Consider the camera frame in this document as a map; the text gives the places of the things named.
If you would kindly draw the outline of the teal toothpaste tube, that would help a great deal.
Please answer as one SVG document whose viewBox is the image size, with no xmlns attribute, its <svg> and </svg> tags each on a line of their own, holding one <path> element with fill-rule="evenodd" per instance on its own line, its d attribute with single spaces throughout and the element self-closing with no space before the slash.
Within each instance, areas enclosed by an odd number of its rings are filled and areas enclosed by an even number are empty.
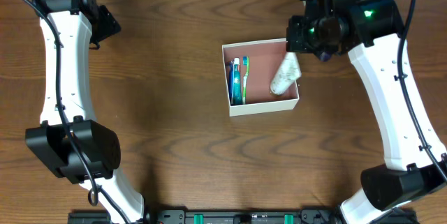
<svg viewBox="0 0 447 224">
<path fill-rule="evenodd" d="M 234 58 L 233 61 L 233 104 L 242 104 L 240 59 Z"/>
</svg>

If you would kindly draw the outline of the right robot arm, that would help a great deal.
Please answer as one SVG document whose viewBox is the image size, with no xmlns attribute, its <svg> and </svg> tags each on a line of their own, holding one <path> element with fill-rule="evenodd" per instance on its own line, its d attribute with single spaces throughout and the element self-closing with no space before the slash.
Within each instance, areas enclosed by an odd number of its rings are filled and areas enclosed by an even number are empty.
<svg viewBox="0 0 447 224">
<path fill-rule="evenodd" d="M 364 84 L 383 141 L 382 165 L 362 171 L 361 187 L 331 223 L 415 223 L 403 206 L 446 186 L 446 147 L 434 132 L 407 52 L 410 17 L 394 0 L 301 0 L 286 49 L 327 61 L 347 54 Z"/>
</svg>

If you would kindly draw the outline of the white leaf-print lotion tube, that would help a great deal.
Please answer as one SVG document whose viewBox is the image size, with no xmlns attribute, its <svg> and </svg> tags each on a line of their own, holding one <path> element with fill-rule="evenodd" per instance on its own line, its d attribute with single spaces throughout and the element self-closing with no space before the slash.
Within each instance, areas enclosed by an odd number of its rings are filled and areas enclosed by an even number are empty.
<svg viewBox="0 0 447 224">
<path fill-rule="evenodd" d="M 297 54 L 287 52 L 270 84 L 270 91 L 274 95 L 280 96 L 301 76 Z"/>
</svg>

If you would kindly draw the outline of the blue disposable razor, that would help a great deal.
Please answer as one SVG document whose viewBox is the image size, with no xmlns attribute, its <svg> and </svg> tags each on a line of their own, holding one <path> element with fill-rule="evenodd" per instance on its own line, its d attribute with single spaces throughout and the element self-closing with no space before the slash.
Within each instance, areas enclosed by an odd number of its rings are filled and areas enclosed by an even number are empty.
<svg viewBox="0 0 447 224">
<path fill-rule="evenodd" d="M 233 78 L 234 78 L 234 62 L 231 61 L 228 64 L 228 67 L 230 68 L 229 74 L 228 74 L 228 95 L 229 95 L 229 101 L 230 104 L 233 105 Z"/>
</svg>

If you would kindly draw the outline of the clear pump soap bottle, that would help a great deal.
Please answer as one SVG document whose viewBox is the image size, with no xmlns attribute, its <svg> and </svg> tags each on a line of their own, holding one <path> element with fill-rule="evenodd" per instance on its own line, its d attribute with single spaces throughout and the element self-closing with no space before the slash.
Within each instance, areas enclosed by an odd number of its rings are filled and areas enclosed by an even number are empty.
<svg viewBox="0 0 447 224">
<path fill-rule="evenodd" d="M 331 59 L 334 53 L 331 51 L 319 51 L 316 53 L 317 58 L 322 62 L 327 62 Z"/>
</svg>

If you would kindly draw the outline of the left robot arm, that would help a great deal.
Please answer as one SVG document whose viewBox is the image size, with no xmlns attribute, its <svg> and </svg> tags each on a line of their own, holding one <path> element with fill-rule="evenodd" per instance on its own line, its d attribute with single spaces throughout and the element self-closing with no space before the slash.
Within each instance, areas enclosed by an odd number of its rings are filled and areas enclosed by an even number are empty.
<svg viewBox="0 0 447 224">
<path fill-rule="evenodd" d="M 29 149 L 54 176 L 85 188 L 99 216 L 72 215 L 70 223 L 141 223 L 144 198 L 121 167 L 117 134 L 96 118 L 89 87 L 89 50 L 120 31 L 97 0 L 32 0 L 45 40 L 45 99 Z"/>
</svg>

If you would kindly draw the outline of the green white toothbrush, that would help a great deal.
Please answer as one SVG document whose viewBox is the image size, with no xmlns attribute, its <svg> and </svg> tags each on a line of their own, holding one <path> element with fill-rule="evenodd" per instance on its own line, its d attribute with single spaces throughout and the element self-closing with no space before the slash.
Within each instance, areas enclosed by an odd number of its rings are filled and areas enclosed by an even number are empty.
<svg viewBox="0 0 447 224">
<path fill-rule="evenodd" d="M 245 105 L 247 102 L 247 80 L 249 77 L 249 57 L 244 56 L 243 57 L 243 65 L 246 67 L 246 72 L 243 77 L 243 84 L 242 84 L 242 104 Z"/>
</svg>

